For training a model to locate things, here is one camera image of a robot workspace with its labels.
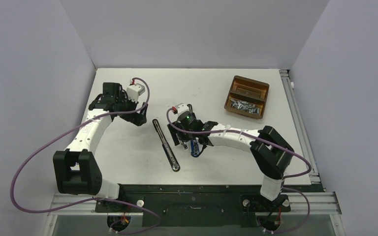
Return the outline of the black stapler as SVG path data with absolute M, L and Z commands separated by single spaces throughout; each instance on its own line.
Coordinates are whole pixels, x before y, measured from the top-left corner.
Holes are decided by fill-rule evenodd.
M 169 161 L 169 164 L 171 166 L 171 169 L 174 171 L 174 172 L 178 172 L 180 170 L 180 165 L 168 143 L 168 141 L 166 140 L 166 137 L 160 127 L 160 124 L 159 124 L 159 121 L 157 119 L 153 119 L 152 120 L 152 123 L 153 123 L 153 126 L 155 128 L 155 131 L 157 132 L 159 138 L 160 138 L 160 141 L 161 141 L 161 144 L 162 144 L 162 148 L 165 152 L 165 155 Z

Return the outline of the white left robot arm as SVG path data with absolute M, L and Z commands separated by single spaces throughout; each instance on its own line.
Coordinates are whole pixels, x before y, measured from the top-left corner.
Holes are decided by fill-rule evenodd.
M 89 104 L 84 124 L 72 142 L 56 151 L 53 164 L 58 191 L 62 194 L 89 195 L 108 199 L 114 211 L 122 211 L 127 198 L 120 193 L 120 185 L 102 176 L 95 152 L 108 126 L 119 117 L 136 126 L 146 123 L 148 102 L 138 107 L 139 97 L 150 89 L 140 78 L 133 78 L 127 88 L 119 83 L 104 82 L 102 93 Z

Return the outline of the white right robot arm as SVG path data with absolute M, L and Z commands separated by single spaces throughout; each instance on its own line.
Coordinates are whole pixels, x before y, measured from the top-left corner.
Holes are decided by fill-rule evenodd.
M 245 130 L 223 125 L 216 121 L 195 121 L 168 124 L 174 141 L 197 139 L 204 146 L 223 146 L 249 152 L 263 173 L 259 206 L 264 210 L 288 207 L 287 197 L 281 195 L 285 172 L 293 157 L 293 148 L 271 126 L 261 130 Z

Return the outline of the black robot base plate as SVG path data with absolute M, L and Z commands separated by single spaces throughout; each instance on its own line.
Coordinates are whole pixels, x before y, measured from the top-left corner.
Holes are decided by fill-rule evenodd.
M 118 200 L 150 210 L 144 227 L 278 226 L 288 191 L 274 201 L 260 194 L 260 185 L 121 185 Z

